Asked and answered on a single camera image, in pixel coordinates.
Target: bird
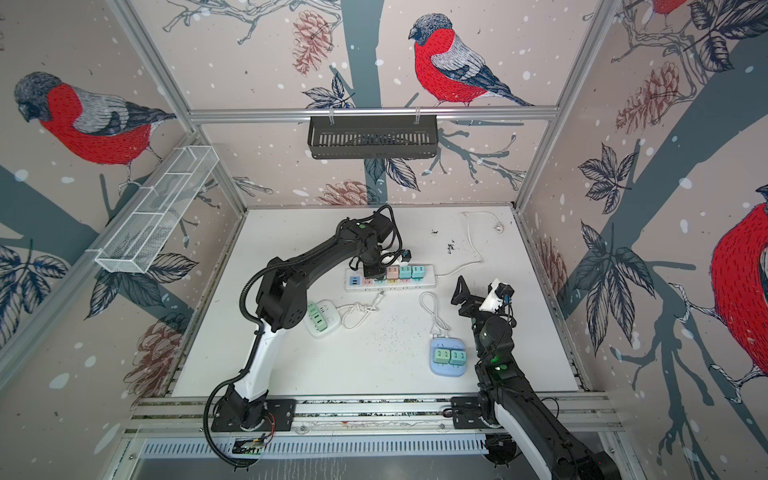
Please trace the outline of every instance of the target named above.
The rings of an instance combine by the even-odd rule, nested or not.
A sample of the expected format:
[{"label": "bird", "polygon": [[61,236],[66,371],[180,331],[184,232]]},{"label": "bird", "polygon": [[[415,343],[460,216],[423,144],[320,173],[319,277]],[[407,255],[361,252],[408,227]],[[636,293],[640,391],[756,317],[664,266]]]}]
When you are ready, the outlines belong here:
[{"label": "bird", "polygon": [[131,179],[131,162],[144,150],[154,154],[149,145],[154,129],[176,118],[175,114],[142,107],[117,95],[92,93],[65,84],[44,71],[19,80],[14,98],[27,122],[38,119],[73,154],[94,164],[125,165],[128,179],[118,186],[118,191],[128,184],[139,186]]},{"label": "bird", "polygon": [[686,303],[683,321],[691,308],[718,319],[752,359],[752,369],[738,380],[723,367],[710,365],[733,386],[735,395],[729,398],[733,403],[742,402],[745,383],[768,376],[768,185],[756,192],[766,203],[756,205],[723,235],[712,253],[710,275],[715,307],[693,305],[683,287],[671,283],[682,292]]},{"label": "bird", "polygon": [[464,45],[453,24],[441,13],[419,17],[409,39],[415,41],[416,77],[438,102],[469,103],[480,97],[503,97],[530,107],[501,82],[478,53]]}]

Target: colorful plug adapter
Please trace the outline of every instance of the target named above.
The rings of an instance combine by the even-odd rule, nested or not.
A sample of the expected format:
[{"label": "colorful plug adapter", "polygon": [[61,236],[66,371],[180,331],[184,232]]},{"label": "colorful plug adapter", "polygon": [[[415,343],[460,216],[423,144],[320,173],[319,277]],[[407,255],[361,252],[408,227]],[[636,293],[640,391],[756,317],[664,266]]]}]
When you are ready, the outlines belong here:
[{"label": "colorful plug adapter", "polygon": [[321,338],[339,328],[341,315],[330,300],[323,300],[307,304],[306,314],[301,321],[312,336]]},{"label": "colorful plug adapter", "polygon": [[461,376],[467,370],[467,354],[459,339],[436,337],[429,346],[429,368],[440,376]]}]

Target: bird feet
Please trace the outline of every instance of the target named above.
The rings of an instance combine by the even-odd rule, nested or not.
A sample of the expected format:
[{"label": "bird feet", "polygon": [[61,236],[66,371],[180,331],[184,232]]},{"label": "bird feet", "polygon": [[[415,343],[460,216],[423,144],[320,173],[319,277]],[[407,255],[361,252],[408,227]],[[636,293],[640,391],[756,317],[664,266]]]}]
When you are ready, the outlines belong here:
[{"label": "bird feet", "polygon": [[741,382],[740,380],[734,380],[734,379],[730,378],[730,375],[725,373],[725,370],[723,370],[723,367],[721,367],[719,365],[715,365],[713,363],[712,365],[710,365],[710,368],[712,370],[716,370],[716,371],[720,372],[720,374],[723,376],[723,378],[725,378],[725,380],[727,380],[728,383],[733,385],[733,391],[736,393],[736,396],[734,396],[734,397],[726,397],[726,399],[728,399],[731,403],[741,403],[742,402],[742,400],[741,400],[741,386],[743,385],[743,382]]},{"label": "bird feet", "polygon": [[691,302],[688,300],[688,295],[685,293],[685,289],[683,288],[683,286],[682,286],[682,285],[680,285],[679,283],[670,283],[670,285],[671,285],[671,286],[673,286],[673,287],[675,287],[676,289],[678,289],[678,290],[680,291],[680,296],[682,296],[682,297],[683,297],[683,301],[685,302],[685,315],[683,315],[683,316],[678,316],[678,317],[675,317],[675,318],[677,318],[678,320],[680,320],[680,322],[681,322],[681,323],[685,323],[685,322],[687,322],[687,321],[688,321],[688,319],[690,318],[690,311],[691,311],[692,309],[693,309],[693,310],[699,310],[700,312],[704,313],[705,315],[708,315],[708,316],[712,316],[712,317],[714,317],[714,318],[718,319],[719,321],[723,322],[723,319],[722,319],[722,318],[720,317],[720,315],[719,315],[719,314],[718,314],[718,313],[715,311],[715,309],[714,309],[714,308],[703,308],[702,306],[693,305],[693,304],[692,304],[692,303],[691,303]]},{"label": "bird feet", "polygon": [[138,183],[138,182],[137,182],[137,181],[135,181],[135,180],[128,180],[128,181],[125,181],[125,182],[123,182],[122,184],[119,184],[119,185],[118,185],[118,195],[122,195],[122,194],[123,194],[123,189],[124,189],[125,187],[127,187],[128,185],[136,185],[137,187],[140,187],[140,186],[141,186],[141,184],[140,184],[140,183]]}]

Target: metal rail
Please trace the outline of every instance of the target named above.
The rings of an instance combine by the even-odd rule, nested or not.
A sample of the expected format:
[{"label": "metal rail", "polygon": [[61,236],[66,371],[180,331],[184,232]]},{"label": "metal rail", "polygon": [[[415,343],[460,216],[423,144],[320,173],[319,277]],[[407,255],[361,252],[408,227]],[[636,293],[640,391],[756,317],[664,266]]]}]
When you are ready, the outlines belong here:
[{"label": "metal rail", "polygon": [[[437,115],[438,120],[517,121],[556,119],[560,113],[555,106],[543,107],[409,107],[409,108],[342,108],[333,109],[334,117],[366,115]],[[257,108],[251,110],[192,110],[189,118],[195,125],[296,123],[311,117],[330,116],[327,108]]]}]

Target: bird tail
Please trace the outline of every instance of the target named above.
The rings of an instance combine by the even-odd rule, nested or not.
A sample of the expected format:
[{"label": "bird tail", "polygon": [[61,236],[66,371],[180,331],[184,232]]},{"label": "bird tail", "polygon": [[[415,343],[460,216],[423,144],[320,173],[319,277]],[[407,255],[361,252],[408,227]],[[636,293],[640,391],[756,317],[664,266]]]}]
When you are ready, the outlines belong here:
[{"label": "bird tail", "polygon": [[508,99],[512,100],[513,102],[515,102],[518,105],[521,105],[522,107],[533,107],[534,106],[533,104],[529,104],[527,101],[523,100],[522,98],[513,95],[512,92],[509,90],[508,86],[506,86],[504,84],[502,84],[502,85],[503,85],[503,88],[499,88],[496,91],[497,94],[501,95],[504,98],[508,98]]}]

